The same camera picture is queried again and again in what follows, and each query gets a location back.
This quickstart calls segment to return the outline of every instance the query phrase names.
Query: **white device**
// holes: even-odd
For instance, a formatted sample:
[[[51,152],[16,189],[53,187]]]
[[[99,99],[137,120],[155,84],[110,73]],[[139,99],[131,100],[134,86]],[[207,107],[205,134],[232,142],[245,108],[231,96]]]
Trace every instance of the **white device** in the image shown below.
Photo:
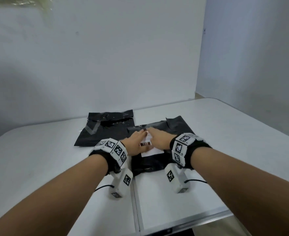
[[[118,174],[113,171],[110,174],[114,177],[112,182],[114,188],[110,188],[110,194],[115,198],[123,198],[130,191],[133,173],[128,168],[122,168]]]
[[[185,183],[185,181],[188,180],[187,176],[185,175],[186,169],[179,169],[177,164],[170,163],[164,170],[175,193],[184,193],[189,189],[190,182]]]

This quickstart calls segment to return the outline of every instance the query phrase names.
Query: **black poly mailer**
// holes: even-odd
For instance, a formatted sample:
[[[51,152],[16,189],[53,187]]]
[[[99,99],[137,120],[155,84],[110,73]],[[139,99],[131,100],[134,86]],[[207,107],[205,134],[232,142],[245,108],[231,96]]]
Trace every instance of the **black poly mailer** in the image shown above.
[[[182,116],[176,118],[170,118],[166,121],[160,121],[145,125],[139,125],[135,127],[128,127],[129,136],[135,131],[154,127],[158,130],[166,131],[170,134],[182,134],[186,132],[194,133],[187,123],[184,121]],[[171,151],[164,151],[162,154],[141,157],[141,154],[133,156],[131,158],[131,171],[134,176],[139,175],[142,172],[153,172],[163,170],[169,163],[174,162],[172,159]]]
[[[129,137],[127,128],[134,126],[132,110],[122,113],[89,113],[87,125],[81,131],[75,146],[93,147],[106,138],[122,140]]]

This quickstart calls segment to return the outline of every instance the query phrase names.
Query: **black cable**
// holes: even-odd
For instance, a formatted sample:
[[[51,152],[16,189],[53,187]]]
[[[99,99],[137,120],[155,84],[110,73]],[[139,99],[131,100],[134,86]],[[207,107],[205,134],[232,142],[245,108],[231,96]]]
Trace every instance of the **black cable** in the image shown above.
[[[96,190],[94,190],[94,192],[97,191],[97,190],[99,190],[100,188],[103,188],[103,187],[106,187],[106,186],[110,186],[111,188],[114,188],[113,185],[104,185],[104,186],[101,186],[101,187],[97,188]]]
[[[187,183],[188,181],[200,181],[200,182],[203,182],[203,183],[206,183],[206,184],[207,184],[207,182],[206,182],[206,181],[202,181],[202,180],[195,180],[195,179],[186,180],[186,181],[184,181],[184,183]]]

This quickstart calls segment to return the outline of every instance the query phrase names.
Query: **person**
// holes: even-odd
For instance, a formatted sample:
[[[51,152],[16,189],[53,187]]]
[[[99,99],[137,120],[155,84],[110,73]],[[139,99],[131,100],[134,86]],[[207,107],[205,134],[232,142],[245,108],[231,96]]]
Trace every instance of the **person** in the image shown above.
[[[170,149],[175,135],[148,128],[151,143]],[[121,140],[128,155],[146,152],[141,130]],[[191,166],[253,235],[289,235],[289,182],[209,147],[193,151]],[[0,218],[1,236],[67,235],[108,164],[93,154],[30,194]]]

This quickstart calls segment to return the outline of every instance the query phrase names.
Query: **white wall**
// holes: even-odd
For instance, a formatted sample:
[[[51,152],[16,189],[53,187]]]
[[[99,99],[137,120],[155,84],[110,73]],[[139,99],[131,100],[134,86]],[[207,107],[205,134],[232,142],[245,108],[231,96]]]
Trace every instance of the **white wall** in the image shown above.
[[[194,98],[205,1],[55,0],[50,18],[0,8],[0,135]]]
[[[196,92],[289,135],[289,0],[207,0]]]

